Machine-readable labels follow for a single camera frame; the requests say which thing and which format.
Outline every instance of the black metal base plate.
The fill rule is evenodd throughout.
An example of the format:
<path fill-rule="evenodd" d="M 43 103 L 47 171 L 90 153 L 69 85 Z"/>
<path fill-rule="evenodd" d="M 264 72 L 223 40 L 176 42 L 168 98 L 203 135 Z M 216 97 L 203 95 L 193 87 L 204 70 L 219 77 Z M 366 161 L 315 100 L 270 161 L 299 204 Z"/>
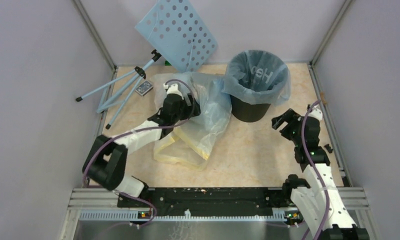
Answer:
<path fill-rule="evenodd" d="M 158 216 L 271 216 L 272 208 L 289 207 L 280 187 L 149 188 L 140 198 L 157 208 Z M 139 208 L 147 204 L 119 195 L 118 208 Z"/>

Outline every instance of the clear plastic bag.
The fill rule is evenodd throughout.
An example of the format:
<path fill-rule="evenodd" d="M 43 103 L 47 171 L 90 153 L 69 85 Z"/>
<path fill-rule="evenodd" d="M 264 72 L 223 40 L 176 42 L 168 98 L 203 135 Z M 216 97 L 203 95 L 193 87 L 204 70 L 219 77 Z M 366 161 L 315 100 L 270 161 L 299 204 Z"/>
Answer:
<path fill-rule="evenodd" d="M 166 96 L 163 84 L 171 79 L 187 83 L 200 105 L 201 114 L 192 117 L 184 125 L 176 127 L 154 144 L 153 157 L 164 163 L 180 163 L 189 168 L 202 170 L 212 153 L 215 142 L 225 132 L 231 117 L 230 96 L 222 92 L 222 76 L 199 72 L 165 73 L 151 77 L 154 85 L 154 104 L 159 109 Z M 189 93 L 180 86 L 183 95 Z"/>
<path fill-rule="evenodd" d="M 276 55 L 247 50 L 226 67 L 223 92 L 248 104 L 280 105 L 290 98 L 290 71 Z"/>

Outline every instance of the white plastic cover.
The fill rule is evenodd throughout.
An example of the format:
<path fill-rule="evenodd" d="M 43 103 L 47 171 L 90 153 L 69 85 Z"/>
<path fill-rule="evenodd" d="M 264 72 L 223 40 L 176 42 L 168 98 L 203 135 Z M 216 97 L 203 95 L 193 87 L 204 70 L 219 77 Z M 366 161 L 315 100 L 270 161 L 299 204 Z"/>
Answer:
<path fill-rule="evenodd" d="M 226 67 L 223 92 L 248 104 L 280 105 L 290 98 L 290 71 L 276 55 L 247 50 Z"/>
<path fill-rule="evenodd" d="M 160 162 L 180 163 L 192 169 L 202 170 L 207 165 L 215 142 L 225 132 L 230 121 L 230 96 L 222 93 L 222 76 L 199 72 L 157 74 L 151 77 L 157 109 L 162 106 L 166 96 L 163 84 L 171 79 L 182 80 L 191 87 L 200 105 L 201 114 L 156 141 L 153 157 Z M 180 91 L 187 96 L 189 91 L 181 85 Z"/>

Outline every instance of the beige tile floor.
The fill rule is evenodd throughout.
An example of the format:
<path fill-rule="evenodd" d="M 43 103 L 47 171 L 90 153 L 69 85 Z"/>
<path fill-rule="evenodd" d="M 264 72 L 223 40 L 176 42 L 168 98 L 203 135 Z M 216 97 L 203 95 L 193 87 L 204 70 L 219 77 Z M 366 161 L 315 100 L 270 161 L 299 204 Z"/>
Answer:
<path fill-rule="evenodd" d="M 294 159 L 294 144 L 283 138 L 271 127 L 271 119 L 284 113 L 288 108 L 303 115 L 307 104 L 317 97 L 305 63 L 288 64 L 291 74 L 291 98 L 283 105 L 271 106 L 266 115 L 257 122 L 246 123 L 231 116 L 223 137 L 216 142 L 207 167 L 202 171 L 192 170 L 180 164 L 167 164 L 153 159 L 150 143 L 127 158 L 126 173 L 151 187 L 280 187 L 289 174 L 302 176 L 300 166 Z M 117 76 L 132 70 L 120 67 Z M 198 72 L 224 74 L 226 64 L 204 65 Z M 147 79 L 155 74 L 176 73 L 172 66 L 152 66 Z M 127 79 L 115 84 L 114 91 Z M 154 91 L 144 97 L 134 93 L 124 106 L 112 127 L 103 130 L 106 136 L 126 132 L 144 122 L 156 113 Z M 119 106 L 108 110 L 106 124 Z M 321 122 L 321 145 L 330 142 L 324 122 Z M 334 181 L 338 186 L 343 182 L 334 154 L 328 154 Z"/>

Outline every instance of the cable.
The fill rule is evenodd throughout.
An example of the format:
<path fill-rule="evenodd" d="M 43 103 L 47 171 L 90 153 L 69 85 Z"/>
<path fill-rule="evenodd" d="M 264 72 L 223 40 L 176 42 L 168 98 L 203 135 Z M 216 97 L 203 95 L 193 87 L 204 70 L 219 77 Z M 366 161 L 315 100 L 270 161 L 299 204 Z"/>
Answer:
<path fill-rule="evenodd" d="M 265 224 L 266 225 L 268 225 L 268 226 L 271 226 L 271 227 L 278 227 L 278 228 L 294 228 L 294 227 L 300 227 L 300 226 L 302 226 L 303 224 L 305 224 L 306 222 L 305 221 L 302 221 L 302 222 L 300 222 L 300 223 L 298 223 L 298 224 L 293 224 L 293 225 L 287 225 L 287 224 L 285 224 L 284 222 L 282 222 L 283 224 L 275 224 L 275 223 L 268 223 L 268 222 L 265 222 Z"/>
<path fill-rule="evenodd" d="M 324 228 L 325 222 L 328 217 L 328 212 L 330 210 L 330 195 L 328 194 L 328 190 L 325 188 L 325 182 L 324 179 L 322 178 L 321 174 L 319 173 L 317 167 L 315 166 L 315 163 L 312 161 L 311 155 L 309 154 L 308 148 L 306 146 L 306 140 L 305 140 L 305 126 L 306 126 L 306 119 L 308 119 L 309 114 L 313 111 L 314 107 L 320 103 L 320 100 L 315 101 L 307 110 L 306 114 L 304 115 L 303 122 L 301 123 L 301 143 L 303 145 L 303 150 L 306 153 L 306 157 L 309 160 L 310 165 L 312 166 L 313 170 L 315 171 L 316 175 L 319 178 L 319 182 L 324 188 L 324 193 L 325 193 L 325 211 L 323 212 L 323 217 L 322 220 L 318 226 L 318 229 L 316 230 L 315 236 L 313 237 L 313 240 L 317 240 L 319 236 L 321 235 L 321 231 Z M 303 235 L 302 240 L 306 239 L 307 234 L 305 233 Z"/>
<path fill-rule="evenodd" d="M 157 209 L 153 204 L 151 204 L 150 202 L 148 202 L 148 201 L 146 201 L 146 200 L 144 200 L 144 199 L 141 199 L 141 198 L 139 198 L 139 197 L 131 196 L 131 195 L 129 195 L 129 194 L 123 192 L 123 191 L 117 192 L 117 193 L 120 193 L 120 194 L 124 195 L 126 198 L 133 199 L 133 200 L 142 202 L 142 203 L 144 203 L 144 204 L 147 204 L 147 205 L 149 205 L 149 206 L 153 209 L 153 216 L 152 216 L 148 221 L 146 221 L 145 223 L 143 223 L 143 224 L 141 224 L 141 225 L 138 225 L 138 224 L 137 224 L 136 226 L 137 226 L 138 229 L 140 229 L 140 228 L 142 228 L 142 227 L 145 227 L 145 226 L 151 224 L 152 221 L 153 221 L 153 219 L 158 215 L 158 209 Z M 103 231 L 101 231 L 99 234 L 97 234 L 97 236 L 95 236 L 95 237 L 93 238 L 93 240 L 98 239 L 100 236 L 102 236 L 103 234 L 105 234 L 105 233 L 108 232 L 109 230 L 111 230 L 111 229 L 113 229 L 113 228 L 115 228 L 115 227 L 117 227 L 117 226 L 120 226 L 120 225 L 129 225 L 129 226 L 132 226 L 133 223 L 132 223 L 132 222 L 129 222 L 129 223 L 128 223 L 128 222 L 126 222 L 126 221 L 117 222 L 117 223 L 115 223 L 115 224 L 109 226 L 108 228 L 104 229 Z"/>
<path fill-rule="evenodd" d="M 186 84 L 185 82 L 183 82 L 183 81 L 181 81 L 181 80 L 179 80 L 179 79 L 171 79 L 171 80 L 168 80 L 165 84 L 168 84 L 169 82 L 172 82 L 172 81 L 174 81 L 174 82 L 179 82 L 179 83 L 183 84 L 184 86 L 186 86 L 186 88 L 188 88 L 189 92 L 191 93 L 192 97 L 194 98 L 193 90 L 191 90 L 191 88 L 188 86 L 188 84 Z M 120 135 L 117 135 L 117 136 L 112 137 L 111 139 L 109 139 L 107 142 L 105 142 L 105 143 L 94 153 L 94 155 L 91 157 L 91 159 L 89 160 L 88 164 L 86 165 L 86 168 L 85 168 L 85 170 L 83 171 L 83 175 L 82 175 L 83 187 L 84 187 L 84 188 L 87 187 L 86 180 L 87 180 L 88 170 L 90 169 L 91 165 L 92 165 L 93 162 L 96 160 L 96 158 L 99 156 L 100 152 L 103 151 L 103 149 L 105 149 L 105 147 L 106 147 L 107 145 L 109 145 L 110 143 L 114 142 L 114 141 L 117 140 L 117 139 L 126 137 L 126 136 L 128 136 L 128 135 L 133 134 L 133 133 L 139 133 L 139 132 L 142 132 L 142 131 L 155 130 L 155 129 L 173 129 L 173 128 L 179 127 L 179 126 L 185 124 L 185 123 L 190 119 L 190 117 L 194 114 L 194 108 L 195 108 L 195 104 L 193 103 L 193 104 L 192 104 L 192 108 L 191 108 L 191 113 L 190 113 L 189 117 L 188 117 L 187 119 L 181 121 L 181 122 L 178 123 L 178 124 L 171 125 L 171 126 L 151 126 L 151 127 L 145 127 L 145 128 L 137 129 L 137 130 L 134 130 L 134 131 L 125 132 L 125 133 L 122 133 L 122 134 L 120 134 Z"/>
<path fill-rule="evenodd" d="M 309 228 L 307 228 L 307 230 L 304 232 L 304 234 L 303 234 L 303 236 L 301 237 L 301 239 L 302 239 L 302 240 L 305 240 L 310 231 L 311 231 L 311 230 L 310 230 Z"/>

